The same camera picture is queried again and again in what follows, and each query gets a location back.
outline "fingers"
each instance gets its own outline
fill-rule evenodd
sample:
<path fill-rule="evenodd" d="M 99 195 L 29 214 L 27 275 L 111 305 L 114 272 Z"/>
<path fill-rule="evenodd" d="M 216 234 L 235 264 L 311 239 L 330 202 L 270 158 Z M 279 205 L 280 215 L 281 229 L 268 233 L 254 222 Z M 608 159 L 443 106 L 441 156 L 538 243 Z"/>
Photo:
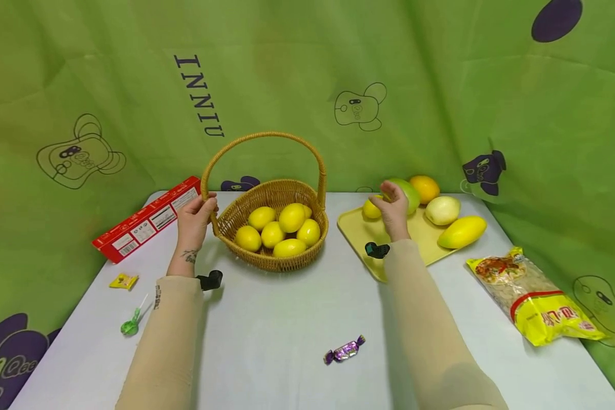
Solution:
<path fill-rule="evenodd" d="M 205 202 L 203 206 L 200 207 L 200 210 L 198 211 L 196 216 L 200 219 L 201 222 L 207 225 L 210 221 L 211 213 L 215 212 L 216 209 L 217 209 L 216 198 L 214 197 L 209 198 L 207 202 Z"/>
<path fill-rule="evenodd" d="M 383 201 L 381 198 L 378 198 L 376 195 L 370 195 L 369 201 L 374 204 L 378 209 L 383 211 L 389 204 Z"/>
<path fill-rule="evenodd" d="M 216 198 L 216 192 L 210 192 L 208 194 L 209 198 Z M 196 215 L 199 211 L 200 207 L 203 206 L 203 196 L 199 195 L 194 199 L 191 199 L 189 203 L 182 207 L 182 212 L 186 212 L 188 214 Z"/>
<path fill-rule="evenodd" d="M 391 202 L 397 202 L 405 196 L 403 190 L 397 184 L 390 181 L 384 181 L 380 185 L 380 190 L 389 197 Z"/>

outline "yellow plastic tray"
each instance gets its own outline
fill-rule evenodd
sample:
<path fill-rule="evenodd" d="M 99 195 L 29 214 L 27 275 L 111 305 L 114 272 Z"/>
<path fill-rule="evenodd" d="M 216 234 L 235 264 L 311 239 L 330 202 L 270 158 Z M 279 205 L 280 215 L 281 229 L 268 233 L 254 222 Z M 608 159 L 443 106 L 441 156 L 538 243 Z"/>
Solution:
<path fill-rule="evenodd" d="M 412 240 L 418 243 L 421 258 L 428 266 L 445 256 L 451 255 L 457 249 L 447 249 L 437 245 L 437 238 L 444 232 L 446 226 L 433 225 L 424 216 L 424 209 L 424 206 L 420 206 L 414 214 L 408 217 L 408 232 L 410 232 Z M 337 226 L 339 226 L 339 230 L 342 231 L 355 253 L 367 265 L 367 269 L 372 276 L 378 281 L 387 282 L 384 260 L 367 256 L 364 251 L 364 246 L 368 242 L 375 242 L 376 245 L 390 243 L 390 237 L 385 233 L 383 221 L 381 219 L 365 219 L 362 215 L 362 207 L 359 207 L 340 215 Z"/>

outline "red cardboard box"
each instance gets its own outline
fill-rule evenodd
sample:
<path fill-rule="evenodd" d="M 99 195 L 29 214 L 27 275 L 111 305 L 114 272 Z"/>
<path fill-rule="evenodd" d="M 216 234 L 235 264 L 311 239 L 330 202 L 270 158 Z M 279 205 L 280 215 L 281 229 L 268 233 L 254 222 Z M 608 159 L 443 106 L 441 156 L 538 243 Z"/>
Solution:
<path fill-rule="evenodd" d="M 200 179 L 188 177 L 182 184 L 95 239 L 93 246 L 113 263 L 119 263 L 169 226 L 177 219 L 178 211 L 198 195 Z"/>

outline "purple cartoon print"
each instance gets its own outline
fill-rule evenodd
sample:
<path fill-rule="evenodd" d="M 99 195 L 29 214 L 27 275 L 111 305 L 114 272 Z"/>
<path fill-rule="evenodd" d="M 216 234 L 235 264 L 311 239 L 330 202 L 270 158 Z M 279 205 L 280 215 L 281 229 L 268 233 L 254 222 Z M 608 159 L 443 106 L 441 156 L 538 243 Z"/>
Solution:
<path fill-rule="evenodd" d="M 574 29 L 582 13 L 581 0 L 551 0 L 533 21 L 531 37 L 539 43 L 555 42 Z"/>
<path fill-rule="evenodd" d="M 490 155 L 479 155 L 462 169 L 470 184 L 479 184 L 485 194 L 497 196 L 499 194 L 499 177 L 506 171 L 506 159 L 501 151 L 492 151 Z"/>
<path fill-rule="evenodd" d="M 260 180 L 253 177 L 241 177 L 239 182 L 224 181 L 221 182 L 222 191 L 238 191 L 244 192 L 252 189 L 252 187 L 260 185 Z"/>
<path fill-rule="evenodd" d="M 28 330 L 24 313 L 0 322 L 0 410 L 9 408 L 59 331 Z"/>

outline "noodle package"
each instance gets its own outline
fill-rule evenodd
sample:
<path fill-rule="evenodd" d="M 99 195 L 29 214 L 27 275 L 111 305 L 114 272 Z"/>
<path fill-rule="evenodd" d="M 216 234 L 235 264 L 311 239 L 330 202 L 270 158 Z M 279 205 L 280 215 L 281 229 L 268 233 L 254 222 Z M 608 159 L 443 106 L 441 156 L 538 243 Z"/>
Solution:
<path fill-rule="evenodd" d="M 534 346 L 561 336 L 605 338 L 584 312 L 514 247 L 503 258 L 470 259 L 467 264 L 490 296 Z"/>

